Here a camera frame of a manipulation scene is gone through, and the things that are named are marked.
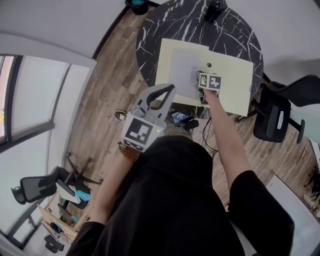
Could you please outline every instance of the round table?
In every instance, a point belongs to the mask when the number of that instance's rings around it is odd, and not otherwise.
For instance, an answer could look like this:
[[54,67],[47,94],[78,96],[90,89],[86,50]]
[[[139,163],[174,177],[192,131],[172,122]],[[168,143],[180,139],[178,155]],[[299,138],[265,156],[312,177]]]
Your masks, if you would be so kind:
[[[213,23],[204,15],[210,0],[170,0],[150,11],[136,39],[136,59],[149,87],[155,85],[162,38],[209,46],[210,51],[253,63],[250,100],[260,88],[264,61],[255,33],[234,10],[228,8]],[[177,111],[207,118],[208,110],[173,103]]]

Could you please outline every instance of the person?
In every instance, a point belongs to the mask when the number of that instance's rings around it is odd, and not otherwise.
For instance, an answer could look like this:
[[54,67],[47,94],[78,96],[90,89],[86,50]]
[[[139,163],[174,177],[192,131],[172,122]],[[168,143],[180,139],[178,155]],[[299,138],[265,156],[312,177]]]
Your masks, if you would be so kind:
[[161,136],[139,156],[121,148],[68,256],[244,256],[237,229],[255,255],[290,255],[294,222],[252,171],[216,94],[204,93],[230,190],[228,213],[212,186],[209,153],[185,132]]

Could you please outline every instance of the black shirt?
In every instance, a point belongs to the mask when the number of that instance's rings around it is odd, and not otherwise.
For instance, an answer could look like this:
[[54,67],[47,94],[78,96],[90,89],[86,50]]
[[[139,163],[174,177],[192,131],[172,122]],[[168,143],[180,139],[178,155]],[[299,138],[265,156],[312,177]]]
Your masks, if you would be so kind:
[[294,223],[253,171],[234,180],[228,210],[207,151],[183,136],[160,137],[128,173],[107,225],[84,223],[67,255],[244,256],[230,218],[259,254],[290,254]]

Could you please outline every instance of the bracelet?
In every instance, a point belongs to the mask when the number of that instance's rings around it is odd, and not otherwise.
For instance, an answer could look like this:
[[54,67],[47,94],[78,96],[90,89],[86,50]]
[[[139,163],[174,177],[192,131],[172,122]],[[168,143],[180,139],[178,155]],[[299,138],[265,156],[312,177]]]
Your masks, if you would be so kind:
[[122,143],[119,143],[119,150],[125,158],[129,159],[132,162],[137,161],[140,156],[140,151],[135,150],[134,148],[126,146]]

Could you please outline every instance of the hand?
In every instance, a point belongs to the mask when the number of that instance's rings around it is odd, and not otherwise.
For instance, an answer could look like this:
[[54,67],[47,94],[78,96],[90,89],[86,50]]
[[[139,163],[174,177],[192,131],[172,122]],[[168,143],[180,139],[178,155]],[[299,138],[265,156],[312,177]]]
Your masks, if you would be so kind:
[[208,102],[208,103],[209,103],[209,101],[211,101],[212,99],[217,97],[217,93],[214,90],[203,89],[203,92],[205,95],[206,102]]

